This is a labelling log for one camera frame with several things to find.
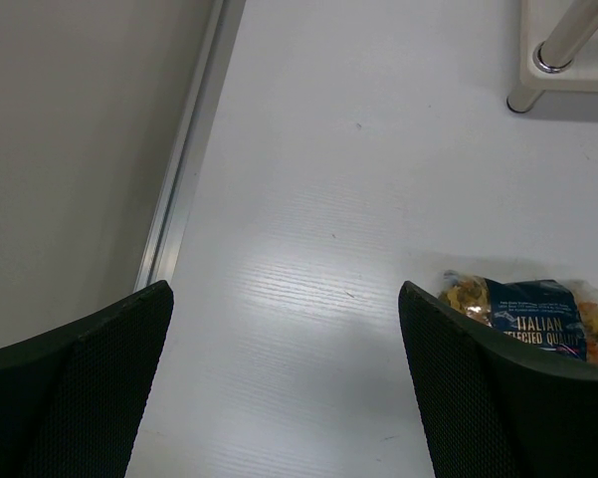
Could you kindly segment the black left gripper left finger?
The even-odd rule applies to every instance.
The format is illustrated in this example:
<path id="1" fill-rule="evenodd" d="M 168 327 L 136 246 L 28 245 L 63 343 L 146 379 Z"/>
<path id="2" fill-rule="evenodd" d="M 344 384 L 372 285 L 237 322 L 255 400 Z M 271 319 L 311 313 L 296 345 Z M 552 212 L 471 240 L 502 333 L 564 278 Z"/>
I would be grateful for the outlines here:
<path id="1" fill-rule="evenodd" d="M 174 306 L 158 281 L 0 349 L 0 477 L 122 477 Z"/>

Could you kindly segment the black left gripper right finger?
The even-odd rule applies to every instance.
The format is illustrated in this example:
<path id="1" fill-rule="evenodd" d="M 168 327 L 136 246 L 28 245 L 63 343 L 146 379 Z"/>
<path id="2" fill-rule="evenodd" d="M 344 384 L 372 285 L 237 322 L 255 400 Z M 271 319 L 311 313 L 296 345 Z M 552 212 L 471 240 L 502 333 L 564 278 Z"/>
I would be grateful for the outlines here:
<path id="1" fill-rule="evenodd" d="M 598 477 L 598 365 L 482 325 L 421 289 L 398 299 L 438 477 Z"/>

